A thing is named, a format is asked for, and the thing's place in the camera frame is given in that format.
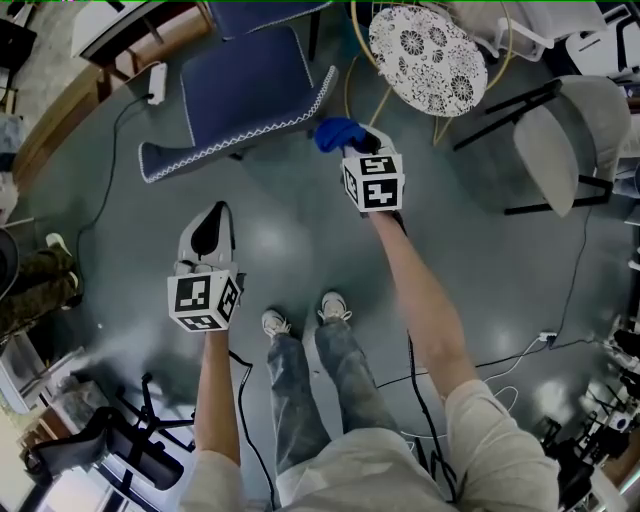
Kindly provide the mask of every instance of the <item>blue cloth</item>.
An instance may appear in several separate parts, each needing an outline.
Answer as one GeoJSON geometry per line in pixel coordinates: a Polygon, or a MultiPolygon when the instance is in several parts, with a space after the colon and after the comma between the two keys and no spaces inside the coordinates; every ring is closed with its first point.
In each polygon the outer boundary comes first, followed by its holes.
{"type": "Polygon", "coordinates": [[[355,121],[346,117],[329,117],[316,129],[314,140],[323,153],[350,146],[351,141],[362,142],[367,132],[355,121]]]}
{"type": "MultiPolygon", "coordinates": [[[[349,325],[330,319],[318,327],[315,339],[320,361],[338,390],[344,433],[358,428],[398,432],[349,325]]],[[[276,334],[267,364],[276,430],[276,473],[281,475],[316,457],[331,439],[311,394],[302,343],[289,334],[276,334]]]]}

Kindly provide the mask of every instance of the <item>blue chair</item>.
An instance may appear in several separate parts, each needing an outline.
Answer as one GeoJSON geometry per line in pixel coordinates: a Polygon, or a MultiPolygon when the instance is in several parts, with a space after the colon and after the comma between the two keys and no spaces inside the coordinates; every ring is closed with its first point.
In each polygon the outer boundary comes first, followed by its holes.
{"type": "Polygon", "coordinates": [[[260,30],[311,15],[309,30],[309,60],[316,53],[320,11],[332,2],[207,2],[222,39],[233,39],[260,30]]]}
{"type": "Polygon", "coordinates": [[[192,146],[143,142],[140,171],[147,183],[195,170],[261,139],[313,128],[338,79],[331,66],[318,85],[290,27],[274,27],[219,44],[181,72],[192,146]]]}

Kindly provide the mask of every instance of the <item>round table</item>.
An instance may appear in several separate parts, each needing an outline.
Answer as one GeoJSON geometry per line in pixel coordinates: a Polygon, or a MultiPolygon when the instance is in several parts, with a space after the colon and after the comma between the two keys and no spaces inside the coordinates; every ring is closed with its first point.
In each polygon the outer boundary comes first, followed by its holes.
{"type": "Polygon", "coordinates": [[[487,68],[476,44],[429,9],[383,9],[371,21],[369,44],[398,96],[427,114],[460,116],[487,88],[487,68]]]}

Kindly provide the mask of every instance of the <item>power strip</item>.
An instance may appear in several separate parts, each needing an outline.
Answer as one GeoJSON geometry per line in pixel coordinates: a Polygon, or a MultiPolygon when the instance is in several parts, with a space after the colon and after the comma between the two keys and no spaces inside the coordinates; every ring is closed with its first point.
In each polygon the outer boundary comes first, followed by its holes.
{"type": "Polygon", "coordinates": [[[167,85],[167,64],[161,62],[151,68],[149,75],[149,105],[160,105],[164,101],[167,85]]]}

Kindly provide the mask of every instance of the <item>black cable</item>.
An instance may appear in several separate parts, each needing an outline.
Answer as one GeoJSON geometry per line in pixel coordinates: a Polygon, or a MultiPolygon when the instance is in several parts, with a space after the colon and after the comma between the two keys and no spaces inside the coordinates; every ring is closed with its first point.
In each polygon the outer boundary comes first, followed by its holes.
{"type": "Polygon", "coordinates": [[[235,352],[231,350],[229,350],[229,357],[231,357],[237,363],[241,364],[246,368],[246,371],[242,376],[242,381],[240,381],[240,387],[238,389],[238,411],[240,412],[240,423],[242,423],[242,430],[244,431],[244,437],[247,440],[247,444],[251,447],[251,449],[253,450],[253,453],[256,454],[256,458],[258,459],[258,462],[262,467],[262,472],[264,473],[264,476],[267,479],[267,484],[269,485],[269,499],[271,501],[271,510],[275,510],[276,502],[275,502],[275,491],[273,488],[273,482],[271,481],[271,477],[269,476],[269,471],[267,471],[267,466],[262,460],[262,456],[260,455],[258,448],[256,448],[256,445],[253,444],[253,441],[251,441],[251,437],[249,436],[249,428],[247,427],[247,420],[244,417],[244,409],[242,408],[242,392],[244,391],[244,385],[247,383],[247,379],[249,378],[249,375],[251,375],[251,370],[253,370],[253,364],[247,363],[246,361],[241,359],[235,352]]]}
{"type": "Polygon", "coordinates": [[[582,227],[582,247],[580,247],[580,251],[578,252],[578,257],[576,258],[576,263],[573,266],[573,276],[571,277],[571,286],[569,286],[569,293],[567,293],[567,298],[564,301],[564,307],[562,308],[562,318],[560,319],[560,327],[558,327],[558,331],[556,337],[553,341],[551,341],[551,346],[553,343],[560,338],[560,333],[564,328],[564,321],[567,318],[567,310],[569,309],[569,303],[571,302],[571,297],[573,295],[573,288],[576,284],[576,276],[578,275],[578,268],[580,267],[580,260],[582,259],[582,253],[584,252],[585,247],[587,246],[587,224],[589,223],[589,217],[591,217],[591,212],[593,211],[593,206],[589,207],[589,211],[584,218],[584,226],[582,227]]]}
{"type": "MultiPolygon", "coordinates": [[[[503,357],[502,359],[496,359],[495,361],[489,361],[487,363],[480,363],[475,365],[476,368],[484,368],[485,366],[493,366],[495,364],[500,364],[500,363],[504,363],[506,361],[512,361],[513,359],[518,359],[519,357],[527,357],[527,356],[531,356],[533,354],[538,354],[540,352],[543,352],[545,350],[560,350],[562,348],[567,348],[567,347],[571,347],[573,345],[576,345],[578,343],[584,343],[586,345],[591,345],[591,344],[599,344],[599,345],[604,345],[604,343],[600,343],[598,341],[587,341],[587,340],[576,340],[576,341],[572,341],[570,343],[565,343],[564,345],[556,345],[553,347],[549,347],[548,345],[545,345],[542,348],[536,349],[536,350],[530,350],[529,352],[527,352],[526,354],[523,352],[519,352],[517,354],[514,354],[512,356],[509,357],[503,357]]],[[[429,375],[429,372],[424,371],[424,372],[418,372],[416,373],[416,376],[419,375],[429,375]]],[[[399,377],[397,379],[393,379],[393,380],[389,380],[387,382],[383,382],[382,384],[379,384],[378,386],[376,386],[378,389],[383,388],[385,386],[390,386],[391,384],[395,384],[396,382],[402,382],[403,380],[407,380],[410,379],[411,375],[405,375],[404,377],[399,377]]]]}
{"type": "MultiPolygon", "coordinates": [[[[100,210],[98,210],[98,213],[96,214],[96,216],[93,218],[93,220],[91,220],[91,222],[88,222],[87,224],[82,226],[78,230],[78,234],[76,235],[76,260],[75,260],[75,262],[76,262],[76,270],[78,272],[78,277],[80,278],[80,282],[81,283],[84,282],[84,277],[82,275],[82,267],[80,266],[80,237],[84,233],[86,233],[87,231],[89,231],[90,229],[92,229],[96,225],[96,223],[100,219],[100,216],[102,215],[102,212],[104,211],[104,208],[105,208],[105,206],[107,204],[107,199],[109,198],[109,193],[111,191],[111,184],[113,183],[113,175],[114,175],[115,166],[116,166],[116,141],[117,141],[117,132],[118,132],[118,128],[117,128],[118,121],[120,121],[120,118],[129,109],[129,107],[131,107],[132,105],[135,105],[139,101],[146,100],[147,98],[152,98],[152,97],[153,97],[153,94],[149,93],[149,94],[145,94],[144,96],[141,96],[139,98],[136,98],[131,103],[127,104],[120,111],[120,114],[118,114],[118,117],[116,117],[116,120],[113,123],[113,152],[112,152],[112,155],[111,155],[111,167],[109,169],[109,182],[107,183],[107,190],[104,193],[104,197],[102,199],[102,205],[100,206],[100,210]]],[[[5,333],[2,336],[2,338],[4,339],[4,338],[6,338],[8,336],[11,336],[12,334],[15,334],[18,331],[21,331],[22,329],[24,329],[24,327],[26,325],[29,325],[31,322],[35,322],[36,320],[39,320],[40,318],[42,318],[43,316],[47,315],[48,313],[49,313],[49,311],[45,311],[44,313],[38,313],[36,316],[31,317],[28,320],[26,320],[25,322],[23,322],[22,324],[20,324],[13,331],[5,333]]]]}
{"type": "Polygon", "coordinates": [[[82,235],[84,235],[87,231],[95,227],[95,225],[100,220],[100,217],[102,216],[102,213],[104,212],[105,207],[107,206],[107,200],[109,199],[109,194],[111,193],[111,185],[113,185],[113,176],[115,174],[115,169],[116,169],[116,152],[117,152],[117,146],[118,146],[118,130],[119,130],[118,122],[120,121],[122,116],[125,114],[125,112],[129,110],[130,107],[132,107],[133,105],[135,105],[140,101],[143,101],[149,98],[153,98],[153,94],[151,93],[145,94],[131,101],[127,105],[125,105],[125,107],[120,111],[120,113],[118,114],[118,117],[116,117],[116,120],[113,123],[113,144],[112,144],[112,151],[111,151],[111,166],[109,167],[109,181],[107,182],[107,189],[105,190],[104,196],[102,197],[102,204],[100,205],[100,209],[98,210],[98,213],[96,213],[96,215],[93,217],[93,219],[91,219],[91,221],[87,222],[84,226],[82,226],[78,230],[78,234],[76,235],[76,269],[78,270],[78,277],[80,278],[80,281],[82,283],[84,283],[84,276],[82,274],[82,266],[80,264],[80,239],[82,238],[82,235]]]}
{"type": "MultiPolygon", "coordinates": [[[[404,220],[402,219],[402,215],[400,215],[400,212],[397,210],[394,210],[393,212],[391,212],[391,217],[398,223],[398,226],[400,226],[400,229],[402,229],[402,232],[408,238],[409,236],[407,235],[407,230],[404,226],[404,220]]],[[[431,477],[435,481],[436,479],[435,460],[439,460],[440,464],[442,464],[442,474],[444,475],[444,479],[446,480],[447,486],[449,487],[449,492],[451,492],[451,500],[455,503],[456,486],[454,482],[456,481],[456,474],[455,474],[455,471],[453,471],[453,468],[444,460],[442,447],[440,446],[440,441],[438,441],[438,435],[436,433],[436,426],[433,424],[433,419],[431,418],[431,414],[429,413],[427,404],[425,403],[424,399],[422,398],[422,395],[420,394],[420,390],[418,389],[418,381],[416,380],[416,362],[413,354],[413,342],[411,341],[411,336],[409,335],[408,332],[407,332],[407,345],[409,348],[409,366],[411,370],[411,375],[410,375],[411,385],[413,387],[413,392],[415,393],[416,398],[418,399],[418,403],[420,404],[420,408],[422,409],[422,413],[427,418],[427,423],[429,423],[429,429],[431,430],[431,435],[433,437],[433,444],[436,447],[437,459],[436,459],[436,454],[434,453],[431,454],[431,477]]]]}
{"type": "MultiPolygon", "coordinates": [[[[93,219],[91,219],[91,221],[89,221],[84,226],[82,226],[78,230],[78,234],[76,236],[76,268],[78,270],[78,277],[82,281],[84,281],[84,276],[82,274],[82,266],[80,265],[80,241],[83,234],[87,233],[89,230],[95,227],[95,225],[100,220],[100,217],[102,216],[102,213],[104,212],[105,207],[107,206],[107,201],[109,199],[109,194],[111,193],[111,186],[113,185],[113,177],[115,175],[115,168],[116,168],[116,154],[117,154],[117,148],[118,148],[117,143],[118,143],[118,130],[119,130],[118,122],[120,121],[122,116],[127,112],[127,110],[129,110],[130,107],[132,107],[133,105],[135,105],[140,101],[143,101],[152,97],[153,97],[153,94],[145,94],[144,96],[141,96],[131,101],[130,103],[125,105],[125,107],[120,111],[120,113],[118,114],[118,117],[116,117],[116,120],[113,123],[113,145],[112,145],[112,153],[111,153],[111,165],[109,167],[109,180],[107,181],[107,188],[102,198],[102,204],[100,205],[100,208],[98,209],[98,212],[93,217],[93,219]]],[[[271,508],[272,510],[275,510],[276,508],[275,507],[275,490],[273,487],[273,482],[271,481],[271,477],[269,476],[269,472],[267,471],[267,467],[264,461],[262,460],[262,456],[260,455],[260,452],[256,448],[256,445],[253,444],[253,441],[249,436],[249,429],[247,427],[247,421],[244,417],[244,409],[242,408],[242,393],[244,391],[244,386],[247,383],[247,379],[249,378],[249,375],[251,375],[251,370],[253,370],[253,364],[247,363],[231,350],[229,350],[229,356],[232,359],[234,359],[237,363],[241,364],[246,368],[244,375],[242,376],[242,380],[240,381],[240,387],[238,389],[238,410],[240,412],[240,421],[242,423],[242,429],[244,430],[244,435],[245,435],[245,439],[247,440],[247,444],[251,447],[256,457],[258,458],[258,462],[260,462],[260,466],[262,467],[264,476],[267,479],[267,483],[269,484],[269,497],[271,501],[271,508]]]]}

